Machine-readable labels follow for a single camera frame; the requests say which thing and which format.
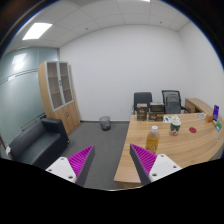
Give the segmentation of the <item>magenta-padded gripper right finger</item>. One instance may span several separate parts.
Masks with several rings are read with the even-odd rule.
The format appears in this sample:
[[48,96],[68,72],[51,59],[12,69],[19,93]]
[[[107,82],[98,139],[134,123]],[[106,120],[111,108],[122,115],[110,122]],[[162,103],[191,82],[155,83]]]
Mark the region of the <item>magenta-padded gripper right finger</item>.
[[155,155],[134,144],[130,145],[130,155],[143,186],[181,170],[181,167],[165,154]]

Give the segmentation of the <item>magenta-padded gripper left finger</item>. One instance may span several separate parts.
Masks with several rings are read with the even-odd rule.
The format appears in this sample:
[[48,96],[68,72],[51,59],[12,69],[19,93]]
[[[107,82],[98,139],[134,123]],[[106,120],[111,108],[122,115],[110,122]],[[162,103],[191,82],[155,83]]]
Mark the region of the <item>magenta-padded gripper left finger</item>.
[[84,186],[94,156],[95,147],[91,145],[69,158],[59,157],[47,168],[47,171],[79,186]]

